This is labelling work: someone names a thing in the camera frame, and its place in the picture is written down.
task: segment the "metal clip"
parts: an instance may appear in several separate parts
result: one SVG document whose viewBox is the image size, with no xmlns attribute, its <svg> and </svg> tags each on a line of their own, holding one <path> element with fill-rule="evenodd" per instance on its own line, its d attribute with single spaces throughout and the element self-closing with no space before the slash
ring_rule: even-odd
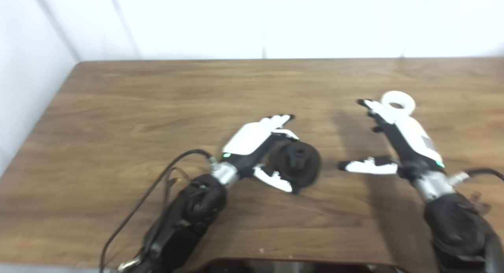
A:
<svg viewBox="0 0 504 273">
<path fill-rule="evenodd" d="M 126 270 L 128 268 L 133 267 L 133 266 L 137 266 L 138 264 L 140 264 L 141 261 L 142 261 L 142 258 L 140 257 L 140 255 L 138 255 L 137 257 L 133 258 L 132 260 L 130 260 L 128 262 L 121 263 L 117 267 L 117 272 L 118 273 L 126 272 Z"/>
</svg>

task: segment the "robotic hand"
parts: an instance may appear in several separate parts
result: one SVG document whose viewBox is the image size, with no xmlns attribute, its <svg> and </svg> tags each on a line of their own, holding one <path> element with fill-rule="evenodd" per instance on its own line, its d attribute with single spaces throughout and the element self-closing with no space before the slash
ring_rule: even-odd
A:
<svg viewBox="0 0 504 273">
<path fill-rule="evenodd" d="M 297 146 L 295 150 L 301 153 L 300 159 L 293 160 L 293 163 L 301 164 L 298 165 L 298 169 L 305 170 L 307 164 L 312 166 L 313 162 L 317 162 L 311 159 L 311 154 L 308 152 L 310 145 L 299 142 L 299 138 L 292 131 L 282 129 L 283 124 L 293 118 L 293 115 L 274 115 L 259 122 L 245 124 L 224 146 L 220 162 L 202 150 L 189 151 L 176 158 L 149 189 L 147 195 L 162 178 L 168 176 L 175 163 L 185 155 L 191 153 L 205 155 L 211 162 L 213 170 L 209 174 L 194 178 L 190 185 L 182 189 L 178 196 L 165 206 L 160 217 L 146 233 L 138 255 L 133 260 L 122 263 L 117 271 L 120 273 L 169 273 L 182 266 L 209 226 L 225 208 L 229 189 L 241 178 L 256 176 L 281 190 L 293 192 L 295 187 L 284 180 L 280 172 L 272 171 L 265 164 L 260 163 L 275 144 L 283 139 L 291 140 L 293 142 L 291 144 Z M 111 239 L 102 252 L 100 268 L 103 268 L 105 251 Z"/>
<path fill-rule="evenodd" d="M 368 115 L 398 154 L 340 162 L 339 169 L 354 173 L 398 174 L 407 179 L 425 202 L 424 219 L 432 231 L 432 244 L 442 273 L 504 273 L 504 253 L 499 237 L 473 203 L 454 190 L 472 176 L 490 173 L 504 180 L 493 169 L 473 169 L 446 177 L 441 156 L 417 120 L 409 115 L 415 108 L 407 94 L 390 91 L 381 102 L 360 99 Z"/>
</svg>

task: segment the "silver metal connector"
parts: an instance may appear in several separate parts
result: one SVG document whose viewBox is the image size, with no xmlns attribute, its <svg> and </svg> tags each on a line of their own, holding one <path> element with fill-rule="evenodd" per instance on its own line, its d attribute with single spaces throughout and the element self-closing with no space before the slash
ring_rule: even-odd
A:
<svg viewBox="0 0 504 273">
<path fill-rule="evenodd" d="M 216 171 L 220 168 L 220 164 L 215 157 L 212 156 L 212 157 L 208 158 L 207 161 L 208 161 L 210 167 L 212 168 L 212 171 Z"/>
<path fill-rule="evenodd" d="M 230 189 L 240 178 L 238 170 L 228 162 L 218 164 L 218 168 L 212 171 L 212 176 L 216 178 L 226 189 Z"/>
<path fill-rule="evenodd" d="M 455 193 L 446 176 L 440 171 L 427 171 L 412 184 L 426 203 L 446 194 Z"/>
<path fill-rule="evenodd" d="M 461 171 L 457 174 L 454 174 L 450 178 L 448 178 L 448 184 L 451 186 L 458 185 L 459 183 L 465 181 L 466 179 L 470 178 L 470 176 L 465 173 L 464 171 Z"/>
</svg>

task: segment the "black fingertip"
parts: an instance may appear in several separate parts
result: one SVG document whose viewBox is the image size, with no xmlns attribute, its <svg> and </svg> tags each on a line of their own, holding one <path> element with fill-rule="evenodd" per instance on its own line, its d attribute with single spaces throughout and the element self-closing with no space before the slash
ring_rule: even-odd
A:
<svg viewBox="0 0 504 273">
<path fill-rule="evenodd" d="M 261 169 L 264 171 L 265 174 L 267 174 L 268 176 L 273 176 L 273 174 L 275 173 L 274 169 L 272 169 L 271 167 L 268 167 L 268 166 L 264 166 L 264 167 L 261 167 Z"/>
<path fill-rule="evenodd" d="M 376 165 L 376 166 L 389 165 L 391 163 L 394 163 L 391 155 L 383 155 L 383 156 L 374 157 L 374 165 Z"/>
<path fill-rule="evenodd" d="M 358 99 L 357 104 L 360 104 L 361 106 L 365 106 L 367 108 L 366 103 L 364 102 L 364 99 Z"/>
<path fill-rule="evenodd" d="M 383 132 L 383 129 L 380 126 L 375 126 L 371 128 L 371 131 L 373 131 L 374 133 L 381 133 Z"/>
<path fill-rule="evenodd" d="M 341 161 L 338 164 L 338 169 L 340 171 L 346 171 L 346 167 L 351 163 L 352 161 Z"/>
<path fill-rule="evenodd" d="M 300 190 L 300 188 L 299 188 L 299 187 L 294 186 L 294 185 L 291 185 L 291 187 L 292 187 L 292 192 L 291 192 L 291 194 L 294 194 L 294 195 L 299 194 L 299 190 Z"/>
</svg>

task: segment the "black roller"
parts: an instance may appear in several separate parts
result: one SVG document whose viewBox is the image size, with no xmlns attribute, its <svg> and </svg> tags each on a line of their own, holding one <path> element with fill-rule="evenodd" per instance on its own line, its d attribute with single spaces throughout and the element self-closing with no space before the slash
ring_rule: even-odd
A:
<svg viewBox="0 0 504 273">
<path fill-rule="evenodd" d="M 319 152 L 300 141 L 283 146 L 275 155 L 274 161 L 275 168 L 284 180 L 291 183 L 295 194 L 317 179 L 322 164 Z"/>
</svg>

